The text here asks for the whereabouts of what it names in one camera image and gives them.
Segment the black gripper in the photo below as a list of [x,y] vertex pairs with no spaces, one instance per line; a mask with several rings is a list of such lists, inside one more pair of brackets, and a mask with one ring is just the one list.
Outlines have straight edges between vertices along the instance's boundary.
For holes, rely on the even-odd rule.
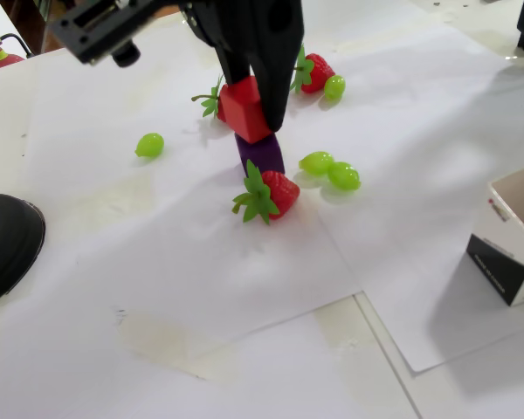
[[250,76],[252,67],[266,124],[279,131],[304,35],[301,3],[184,1],[178,7],[195,35],[215,47],[228,86]]

